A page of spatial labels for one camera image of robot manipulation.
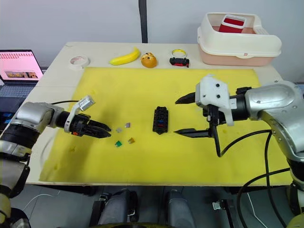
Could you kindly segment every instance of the tape roll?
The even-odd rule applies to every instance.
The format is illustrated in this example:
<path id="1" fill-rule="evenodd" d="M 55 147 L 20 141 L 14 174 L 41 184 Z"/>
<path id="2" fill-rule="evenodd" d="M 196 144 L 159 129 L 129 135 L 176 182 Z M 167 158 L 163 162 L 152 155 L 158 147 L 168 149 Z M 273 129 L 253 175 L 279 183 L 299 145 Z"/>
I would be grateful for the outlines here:
<path id="1" fill-rule="evenodd" d="M 90 60 L 86 56 L 76 56 L 70 59 L 70 68 L 72 70 L 81 70 L 89 65 Z"/>
<path id="2" fill-rule="evenodd" d="M 187 52 L 183 49 L 174 49 L 171 54 L 176 58 L 185 58 L 187 56 Z"/>

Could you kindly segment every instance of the white cable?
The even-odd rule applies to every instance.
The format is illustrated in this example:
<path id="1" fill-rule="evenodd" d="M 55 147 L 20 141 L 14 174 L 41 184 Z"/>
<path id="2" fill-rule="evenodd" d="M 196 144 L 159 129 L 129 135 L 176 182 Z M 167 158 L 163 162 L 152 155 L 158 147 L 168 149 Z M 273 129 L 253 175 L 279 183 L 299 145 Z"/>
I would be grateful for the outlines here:
<path id="1" fill-rule="evenodd" d="M 262 222 L 262 221 L 256 216 L 255 209 L 253 208 L 253 204 L 252 204 L 252 201 L 251 201 L 251 198 L 250 198 L 248 192 L 247 192 L 247 195 L 248 195 L 249 202 L 250 202 L 250 204 L 251 204 L 251 208 L 252 208 L 252 211 L 253 211 L 253 215 L 256 217 L 256 219 L 257 219 L 265 228 L 268 228 L 268 227 L 264 224 L 264 222 Z"/>
<path id="2" fill-rule="evenodd" d="M 60 191 L 58 191 L 58 193 L 57 193 L 57 195 L 55 195 L 55 196 L 52 196 L 52 195 L 49 195 L 49 194 L 39 194 L 39 195 L 37 195 L 37 196 L 35 196 L 34 198 L 32 198 L 26 205 L 25 205 L 25 207 L 24 207 L 24 209 L 23 209 L 23 211 L 28 207 L 28 205 L 31 203 L 31 201 L 33 201 L 34 199 L 36 199 L 36 198 L 38 198 L 39 196 L 50 196 L 50 197 L 56 197 L 56 196 L 58 196 L 59 195 L 59 193 L 60 193 Z"/>
<path id="3" fill-rule="evenodd" d="M 54 137 L 55 136 L 52 136 L 51 138 L 49 138 L 48 141 L 47 141 L 47 143 L 46 143 L 46 145 L 42 149 L 42 153 L 40 154 L 40 158 L 39 158 L 41 168 L 43 168 L 43 164 L 45 162 L 45 161 L 43 161 L 43 154 L 44 154 L 47 146 L 49 145 L 49 143 L 54 139 Z"/>

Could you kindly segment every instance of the blue object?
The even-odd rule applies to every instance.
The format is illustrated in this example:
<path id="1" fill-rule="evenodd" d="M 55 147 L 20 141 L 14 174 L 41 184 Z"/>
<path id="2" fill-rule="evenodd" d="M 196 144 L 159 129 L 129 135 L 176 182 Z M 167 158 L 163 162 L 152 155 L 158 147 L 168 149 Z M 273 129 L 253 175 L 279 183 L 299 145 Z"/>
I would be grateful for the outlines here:
<path id="1" fill-rule="evenodd" d="M 3 113 L 4 117 L 11 117 L 13 114 L 12 113 Z"/>
<path id="2" fill-rule="evenodd" d="M 298 86 L 302 89 L 302 91 L 304 93 L 304 84 L 298 84 Z"/>

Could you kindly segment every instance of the green small piece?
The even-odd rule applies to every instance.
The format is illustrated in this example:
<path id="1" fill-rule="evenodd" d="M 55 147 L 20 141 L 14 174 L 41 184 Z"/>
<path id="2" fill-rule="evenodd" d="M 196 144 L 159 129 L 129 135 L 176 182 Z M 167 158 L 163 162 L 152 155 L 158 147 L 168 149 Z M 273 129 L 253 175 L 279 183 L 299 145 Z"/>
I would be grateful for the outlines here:
<path id="1" fill-rule="evenodd" d="M 122 145 L 122 143 L 120 142 L 120 141 L 117 141 L 116 143 L 115 143 L 115 146 L 116 147 L 120 147 Z"/>

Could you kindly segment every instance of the robotic arm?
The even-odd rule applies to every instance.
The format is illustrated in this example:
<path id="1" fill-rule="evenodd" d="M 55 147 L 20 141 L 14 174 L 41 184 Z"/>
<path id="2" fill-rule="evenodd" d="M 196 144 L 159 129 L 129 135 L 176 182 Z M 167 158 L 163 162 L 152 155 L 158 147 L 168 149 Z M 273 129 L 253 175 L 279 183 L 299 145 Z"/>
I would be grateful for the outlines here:
<path id="1" fill-rule="evenodd" d="M 12 118 L 0 136 L 0 225 L 10 217 L 10 201 L 23 190 L 29 174 L 28 162 L 37 138 L 49 126 L 64 128 L 65 132 L 77 136 L 95 138 L 110 137 L 111 129 L 90 120 L 90 116 L 79 114 L 94 104 L 90 96 L 78 101 L 71 113 L 48 103 L 25 103 Z"/>
<path id="2" fill-rule="evenodd" d="M 203 108 L 209 129 L 181 129 L 176 133 L 191 137 L 213 137 L 217 154 L 222 156 L 216 127 L 233 126 L 234 121 L 263 120 L 291 167 L 293 183 L 288 197 L 294 214 L 304 213 L 304 97 L 294 83 L 275 81 L 260 88 L 243 87 L 230 96 L 225 83 L 211 75 L 196 85 L 196 92 L 178 99 L 176 104 L 196 103 Z"/>

